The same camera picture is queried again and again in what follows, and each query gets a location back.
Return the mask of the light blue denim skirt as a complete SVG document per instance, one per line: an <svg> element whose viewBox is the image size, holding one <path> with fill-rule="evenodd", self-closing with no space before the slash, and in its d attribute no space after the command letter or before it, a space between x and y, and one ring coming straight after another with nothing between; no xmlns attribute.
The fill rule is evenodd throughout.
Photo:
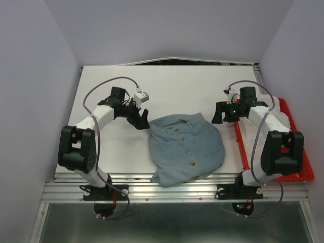
<svg viewBox="0 0 324 243"><path fill-rule="evenodd" d="M172 114L149 122L149 152L161 187L208 176L220 168L225 148L219 130L201 113Z"/></svg>

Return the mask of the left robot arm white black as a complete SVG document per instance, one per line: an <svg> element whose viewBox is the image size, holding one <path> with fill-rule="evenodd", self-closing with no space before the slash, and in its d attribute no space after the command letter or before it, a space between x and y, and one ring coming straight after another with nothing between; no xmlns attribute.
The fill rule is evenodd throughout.
<svg viewBox="0 0 324 243"><path fill-rule="evenodd" d="M100 101L90 115L74 126L64 126L61 130L58 165L79 174L101 199L112 196L109 175L98 165L100 131L118 117L125 118L137 130L149 129L148 110L140 113L142 103L149 95L136 89L130 101L125 100L127 91L113 87L110 96Z"/></svg>

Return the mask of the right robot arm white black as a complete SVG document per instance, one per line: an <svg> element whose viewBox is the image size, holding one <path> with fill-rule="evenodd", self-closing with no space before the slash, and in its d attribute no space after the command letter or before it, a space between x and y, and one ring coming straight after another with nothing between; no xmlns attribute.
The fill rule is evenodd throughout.
<svg viewBox="0 0 324 243"><path fill-rule="evenodd" d="M280 176L297 174L302 170L304 136L294 132L272 113L274 106L259 101L254 87L243 87L239 92L231 87L224 90L227 100L217 102L214 124L233 123L247 118L258 128L256 137L263 135L265 142L258 164L240 173L233 185L238 197L245 197L252 187Z"/></svg>

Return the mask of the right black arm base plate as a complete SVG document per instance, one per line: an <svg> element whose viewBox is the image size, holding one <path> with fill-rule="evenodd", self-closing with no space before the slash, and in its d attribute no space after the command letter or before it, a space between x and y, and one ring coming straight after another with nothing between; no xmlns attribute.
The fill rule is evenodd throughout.
<svg viewBox="0 0 324 243"><path fill-rule="evenodd" d="M219 200L263 199L260 187L241 186L234 184L217 184L215 198Z"/></svg>

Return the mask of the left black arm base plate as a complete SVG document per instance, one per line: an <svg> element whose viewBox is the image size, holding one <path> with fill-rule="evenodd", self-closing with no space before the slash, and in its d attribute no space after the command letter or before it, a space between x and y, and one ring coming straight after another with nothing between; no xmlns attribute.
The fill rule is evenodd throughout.
<svg viewBox="0 0 324 243"><path fill-rule="evenodd" d="M127 201L124 195L109 186L98 188L91 185L80 185L79 189L84 193L84 201Z"/></svg>

